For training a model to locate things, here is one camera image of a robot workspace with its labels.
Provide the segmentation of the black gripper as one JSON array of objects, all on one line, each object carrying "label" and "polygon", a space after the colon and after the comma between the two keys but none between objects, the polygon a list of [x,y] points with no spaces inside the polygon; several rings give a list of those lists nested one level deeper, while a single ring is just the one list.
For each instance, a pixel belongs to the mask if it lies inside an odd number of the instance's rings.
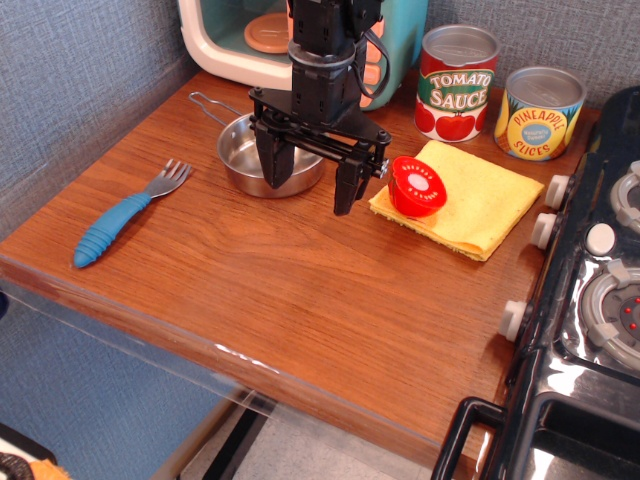
[{"label": "black gripper", "polygon": [[371,177],[386,173],[391,135],[361,111],[363,97],[375,97],[364,82],[364,67],[293,66],[290,91],[253,88],[251,120],[264,179],[272,189],[293,174],[295,146],[328,158],[336,169],[334,214],[350,213]]}]

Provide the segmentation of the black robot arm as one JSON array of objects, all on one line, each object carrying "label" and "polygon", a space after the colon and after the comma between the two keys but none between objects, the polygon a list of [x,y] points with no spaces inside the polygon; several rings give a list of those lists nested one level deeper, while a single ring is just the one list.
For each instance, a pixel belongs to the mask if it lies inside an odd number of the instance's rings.
[{"label": "black robot arm", "polygon": [[366,95],[364,67],[378,1],[291,1],[293,35],[288,44],[292,89],[253,88],[250,118],[265,181],[284,185],[296,150],[336,162],[334,213],[350,213],[369,180],[387,171],[391,135],[360,108]]}]

